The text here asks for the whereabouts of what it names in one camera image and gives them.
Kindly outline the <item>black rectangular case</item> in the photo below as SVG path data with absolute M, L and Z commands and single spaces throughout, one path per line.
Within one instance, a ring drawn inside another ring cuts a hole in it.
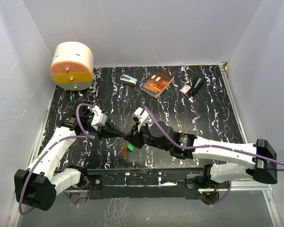
M 204 81 L 205 81 L 204 78 L 196 78 L 195 80 L 193 80 L 189 94 L 191 96 L 194 96 L 198 92 L 200 87 L 203 85 Z

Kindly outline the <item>round pastel drawer cabinet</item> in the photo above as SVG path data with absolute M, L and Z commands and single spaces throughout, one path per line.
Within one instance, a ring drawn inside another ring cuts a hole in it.
M 55 49 L 50 75 L 57 86 L 80 91 L 92 85 L 93 69 L 94 56 L 85 44 L 63 42 Z

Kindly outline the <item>small red white card box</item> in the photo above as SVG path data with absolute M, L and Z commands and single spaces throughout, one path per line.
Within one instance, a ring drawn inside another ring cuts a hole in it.
M 189 90 L 191 89 L 191 87 L 189 85 L 184 85 L 181 89 L 180 89 L 180 93 L 183 95 L 186 95 Z

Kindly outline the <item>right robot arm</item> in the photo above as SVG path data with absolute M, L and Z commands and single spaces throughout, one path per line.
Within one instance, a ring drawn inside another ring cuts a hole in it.
M 212 159 L 222 164 L 204 167 L 199 179 L 211 188 L 217 183 L 239 179 L 253 179 L 260 183 L 276 184 L 277 155 L 267 140 L 256 143 L 234 144 L 204 139 L 193 134 L 175 132 L 164 122 L 148 126 L 136 124 L 126 133 L 124 139 L 134 147 L 149 145 L 168 151 L 178 159 Z

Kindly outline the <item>orange paperback book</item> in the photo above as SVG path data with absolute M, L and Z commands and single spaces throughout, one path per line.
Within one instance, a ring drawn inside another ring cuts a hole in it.
M 165 72 L 157 71 L 147 78 L 140 89 L 148 95 L 158 98 L 161 93 L 173 82 L 174 76 Z

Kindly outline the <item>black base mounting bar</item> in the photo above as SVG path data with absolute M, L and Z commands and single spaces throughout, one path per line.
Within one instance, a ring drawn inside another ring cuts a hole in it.
M 91 200 L 110 198 L 185 198 L 214 203 L 229 183 L 203 182 L 201 168 L 85 169 L 67 190 L 85 192 Z

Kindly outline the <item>red keyring opener tool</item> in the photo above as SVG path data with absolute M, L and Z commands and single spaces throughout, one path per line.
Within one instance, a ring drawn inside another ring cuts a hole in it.
M 122 155 L 123 157 L 126 156 L 126 153 L 127 153 L 127 149 L 123 149 L 123 150 L 121 151 L 121 155 Z

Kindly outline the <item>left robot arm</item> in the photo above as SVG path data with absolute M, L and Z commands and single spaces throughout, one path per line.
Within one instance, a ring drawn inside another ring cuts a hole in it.
M 75 109 L 74 120 L 66 120 L 54 131 L 52 138 L 40 155 L 26 168 L 14 175 L 15 194 L 19 213 L 26 215 L 22 206 L 31 209 L 49 210 L 56 196 L 71 186 L 82 189 L 88 184 L 88 177 L 78 167 L 66 168 L 54 174 L 61 158 L 77 140 L 123 137 L 124 133 L 114 126 L 98 106 L 80 102 Z

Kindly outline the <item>teal and white stapler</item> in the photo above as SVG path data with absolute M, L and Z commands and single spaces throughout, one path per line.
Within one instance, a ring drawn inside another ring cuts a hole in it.
M 132 85 L 132 86 L 136 86 L 137 84 L 137 79 L 136 78 L 133 78 L 131 76 L 128 76 L 128 75 L 125 75 L 123 74 L 121 77 L 120 77 L 120 81 L 125 83 L 125 84 L 129 84 L 129 85 Z

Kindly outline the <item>green tagged key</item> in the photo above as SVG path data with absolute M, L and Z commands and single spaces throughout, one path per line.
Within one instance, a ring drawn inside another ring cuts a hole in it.
M 134 146 L 131 145 L 131 144 L 127 144 L 126 149 L 127 149 L 127 151 L 134 152 Z

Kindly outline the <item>aluminium frame rail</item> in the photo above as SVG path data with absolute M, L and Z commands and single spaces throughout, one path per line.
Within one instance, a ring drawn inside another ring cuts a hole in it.
M 272 192 L 253 180 L 209 189 L 200 168 L 89 170 L 87 185 L 59 194 L 46 211 L 12 218 L 17 227 L 280 227 Z

